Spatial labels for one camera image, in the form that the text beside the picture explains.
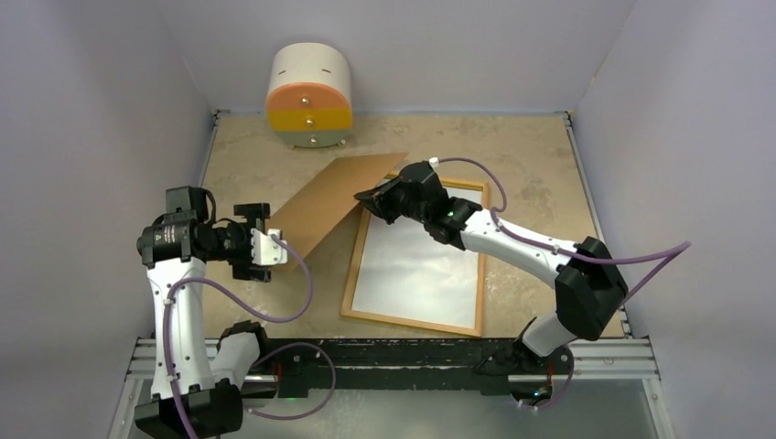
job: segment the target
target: gray floor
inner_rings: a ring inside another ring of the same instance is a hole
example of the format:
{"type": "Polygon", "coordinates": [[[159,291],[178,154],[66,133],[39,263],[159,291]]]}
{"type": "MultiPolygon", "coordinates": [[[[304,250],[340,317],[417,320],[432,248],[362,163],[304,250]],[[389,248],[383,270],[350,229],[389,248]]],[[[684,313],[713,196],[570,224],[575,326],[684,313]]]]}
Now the gray floor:
{"type": "MultiPolygon", "coordinates": [[[[582,241],[595,235],[573,151],[561,117],[526,116],[364,116],[357,117],[344,146],[291,148],[271,132],[262,116],[226,116],[221,120],[204,186],[213,191],[220,216],[237,203],[269,202],[280,208],[333,158],[344,155],[409,151],[407,163],[430,156],[475,158],[501,179],[508,194],[505,219],[562,239],[582,241]]],[[[476,167],[443,165],[443,177],[487,181],[476,167]]],[[[500,203],[491,182],[490,201],[500,203]]],[[[340,316],[350,257],[358,229],[353,211],[310,254],[316,292],[298,320],[267,324],[270,337],[448,337],[430,330],[360,321],[340,316]]],[[[527,273],[488,258],[484,337],[513,337],[536,315],[555,309],[549,287],[527,273]]],[[[288,316],[304,301],[300,270],[275,273],[270,284],[234,281],[228,265],[209,263],[217,280],[265,313],[288,316]]],[[[213,291],[205,294],[209,337],[249,318],[241,308],[213,291]]],[[[621,337],[619,321],[606,336],[621,337]]]]}

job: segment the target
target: white wall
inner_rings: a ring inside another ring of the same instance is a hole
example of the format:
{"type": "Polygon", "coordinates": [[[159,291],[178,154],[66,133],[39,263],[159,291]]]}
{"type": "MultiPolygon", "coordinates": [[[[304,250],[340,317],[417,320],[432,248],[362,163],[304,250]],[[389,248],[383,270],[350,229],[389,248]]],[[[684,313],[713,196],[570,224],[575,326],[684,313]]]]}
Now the white wall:
{"type": "Polygon", "coordinates": [[[0,5],[0,437],[107,435],[153,326],[135,239],[209,132],[153,3],[0,5]]]}
{"type": "Polygon", "coordinates": [[[156,0],[214,108],[264,108],[280,48],[350,62],[370,112],[575,108],[635,0],[156,0]]]}
{"type": "Polygon", "coordinates": [[[774,23],[769,0],[641,0],[575,118],[614,252],[694,243],[628,306],[680,438],[776,431],[774,23]]]}

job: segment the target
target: wooden frame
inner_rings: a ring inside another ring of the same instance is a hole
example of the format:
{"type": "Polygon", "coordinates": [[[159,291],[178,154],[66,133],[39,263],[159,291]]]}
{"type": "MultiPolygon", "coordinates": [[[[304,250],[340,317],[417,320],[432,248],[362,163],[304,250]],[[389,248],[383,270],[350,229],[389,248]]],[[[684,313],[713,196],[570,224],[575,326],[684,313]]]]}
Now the wooden frame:
{"type": "MultiPolygon", "coordinates": [[[[396,173],[392,172],[386,178],[396,177],[396,173]]],[[[477,190],[482,193],[482,207],[487,209],[489,204],[489,192],[488,184],[484,182],[473,182],[468,180],[462,180],[458,178],[440,178],[442,186],[454,187],[459,189],[477,190]]],[[[453,334],[461,334],[471,337],[482,337],[482,307],[483,297],[485,290],[485,255],[480,254],[477,265],[477,301],[476,309],[474,311],[475,321],[474,328],[471,327],[456,327],[452,325],[444,325],[439,323],[425,322],[422,320],[414,320],[411,318],[403,318],[396,316],[384,316],[381,314],[375,314],[365,311],[356,311],[353,307],[353,297],[356,294],[356,283],[359,279],[359,271],[361,269],[361,258],[363,257],[364,246],[366,245],[366,236],[369,229],[369,222],[372,214],[369,210],[362,208],[361,221],[359,222],[359,230],[356,235],[356,243],[353,246],[353,256],[350,259],[350,269],[348,270],[348,280],[345,283],[345,295],[342,299],[342,308],[340,314],[346,317],[355,317],[364,320],[372,320],[384,323],[392,323],[395,325],[402,325],[405,327],[421,327],[424,329],[432,329],[435,331],[448,332],[453,334]]]]}

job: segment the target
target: metal frame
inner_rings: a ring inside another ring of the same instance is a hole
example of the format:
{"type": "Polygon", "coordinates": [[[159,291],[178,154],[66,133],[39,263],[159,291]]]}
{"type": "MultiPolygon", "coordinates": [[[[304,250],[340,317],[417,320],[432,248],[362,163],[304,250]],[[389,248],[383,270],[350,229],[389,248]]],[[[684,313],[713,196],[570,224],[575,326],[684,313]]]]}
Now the metal frame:
{"type": "MultiPolygon", "coordinates": [[[[204,181],[205,172],[216,134],[220,125],[221,115],[229,112],[215,112],[213,114],[213,131],[208,144],[208,155],[202,168],[199,182],[204,181]]],[[[593,219],[593,225],[600,239],[604,241],[598,213],[596,211],[590,188],[587,184],[587,176],[582,161],[579,157],[577,140],[574,137],[571,116],[568,112],[555,113],[564,120],[566,134],[574,152],[577,162],[579,177],[585,190],[587,205],[593,219]]],[[[595,342],[578,340],[570,344],[575,358],[574,380],[641,380],[646,395],[646,403],[655,432],[659,439],[675,439],[674,429],[665,407],[663,389],[660,383],[660,373],[655,362],[652,344],[649,339],[633,338],[628,315],[624,308],[619,311],[620,321],[625,338],[604,338],[595,342]]],[[[207,354],[213,359],[217,353],[217,339],[207,339],[207,354]]],[[[143,384],[152,380],[156,363],[156,342],[154,339],[141,338],[135,344],[135,351],[127,368],[124,388],[121,399],[116,409],[113,425],[108,435],[109,439],[126,439],[132,427],[135,416],[135,406],[139,399],[143,384]]],[[[512,382],[542,380],[544,377],[534,375],[511,375],[512,382]]],[[[245,382],[272,383],[272,376],[249,375],[245,382]]]]}

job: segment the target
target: beige table surface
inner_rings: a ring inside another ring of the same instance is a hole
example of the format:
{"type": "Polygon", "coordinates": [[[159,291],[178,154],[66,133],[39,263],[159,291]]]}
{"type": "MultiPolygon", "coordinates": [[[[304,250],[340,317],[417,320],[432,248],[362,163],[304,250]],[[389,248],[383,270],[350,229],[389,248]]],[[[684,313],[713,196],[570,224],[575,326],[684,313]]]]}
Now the beige table surface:
{"type": "MultiPolygon", "coordinates": [[[[270,130],[263,116],[221,118],[204,187],[219,205],[219,216],[238,203],[268,202],[278,210],[332,159],[408,151],[402,166],[431,156],[479,160],[507,190],[506,220],[557,238],[582,241],[595,236],[577,164],[563,120],[552,116],[386,115],[356,117],[344,146],[292,148],[270,130]]],[[[475,166],[444,164],[443,177],[487,181],[475,166]]],[[[500,203],[489,182],[490,202],[500,203]]],[[[298,320],[265,323],[269,337],[458,337],[340,316],[340,305],[360,212],[354,210],[308,256],[315,282],[312,305],[298,320]]],[[[553,291],[531,275],[489,257],[486,262],[484,337],[515,337],[528,321],[555,309],[553,291]]],[[[223,283],[249,305],[273,316],[289,316],[303,304],[301,270],[273,273],[269,284],[235,281],[225,262],[208,264],[208,277],[223,283]]],[[[206,287],[204,320],[208,337],[250,316],[206,287]]],[[[605,336],[621,337],[615,319],[605,336]]]]}

